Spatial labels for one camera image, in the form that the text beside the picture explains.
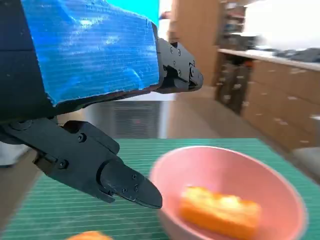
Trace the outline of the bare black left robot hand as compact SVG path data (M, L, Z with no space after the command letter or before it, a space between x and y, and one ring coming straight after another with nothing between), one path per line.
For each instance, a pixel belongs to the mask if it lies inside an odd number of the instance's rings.
M194 57L158 36L148 18L105 0L0 3L0 140L37 152L48 177L112 203L115 196L160 209L144 175L119 144L89 122L56 122L89 105L156 92L199 90Z

